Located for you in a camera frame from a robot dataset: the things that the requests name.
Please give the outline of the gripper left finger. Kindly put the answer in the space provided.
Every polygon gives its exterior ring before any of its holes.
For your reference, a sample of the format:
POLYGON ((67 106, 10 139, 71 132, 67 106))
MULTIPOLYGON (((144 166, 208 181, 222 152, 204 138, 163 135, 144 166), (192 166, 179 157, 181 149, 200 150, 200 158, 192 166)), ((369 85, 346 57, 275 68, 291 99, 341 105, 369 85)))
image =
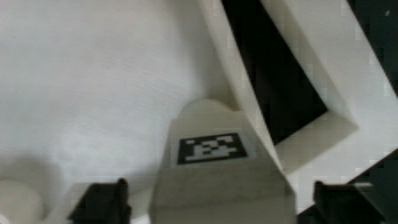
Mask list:
POLYGON ((71 224, 129 224, 129 217, 126 180, 94 183, 67 217, 71 224))

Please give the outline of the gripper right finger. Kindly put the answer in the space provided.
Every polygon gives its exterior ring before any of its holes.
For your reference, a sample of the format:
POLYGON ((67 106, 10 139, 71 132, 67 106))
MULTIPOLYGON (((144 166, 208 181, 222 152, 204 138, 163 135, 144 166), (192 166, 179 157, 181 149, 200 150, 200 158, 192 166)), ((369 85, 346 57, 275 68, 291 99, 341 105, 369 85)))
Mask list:
POLYGON ((296 216, 296 224, 385 224, 369 183, 314 182, 312 206, 296 216))

